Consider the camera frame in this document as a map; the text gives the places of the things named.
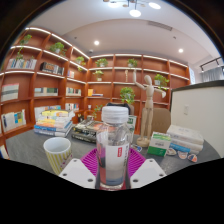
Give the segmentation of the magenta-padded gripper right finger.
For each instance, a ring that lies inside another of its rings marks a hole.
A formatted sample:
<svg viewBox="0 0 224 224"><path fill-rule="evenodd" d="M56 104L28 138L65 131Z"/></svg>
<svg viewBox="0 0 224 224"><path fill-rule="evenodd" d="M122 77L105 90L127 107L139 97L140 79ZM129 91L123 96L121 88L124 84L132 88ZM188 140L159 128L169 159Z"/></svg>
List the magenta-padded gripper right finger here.
<svg viewBox="0 0 224 224"><path fill-rule="evenodd" d="M127 171L131 189L143 187L166 176L154 159L146 159L134 149L129 151Z"/></svg>

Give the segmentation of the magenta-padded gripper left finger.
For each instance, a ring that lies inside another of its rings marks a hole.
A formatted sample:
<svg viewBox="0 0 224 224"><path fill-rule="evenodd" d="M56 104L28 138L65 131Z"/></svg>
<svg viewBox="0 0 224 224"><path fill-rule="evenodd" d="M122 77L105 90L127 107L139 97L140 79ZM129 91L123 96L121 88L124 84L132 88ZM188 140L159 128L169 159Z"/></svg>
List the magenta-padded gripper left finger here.
<svg viewBox="0 0 224 224"><path fill-rule="evenodd" d="M97 150L92 149L81 159L73 158L59 176L84 188L94 189L98 175Z"/></svg>

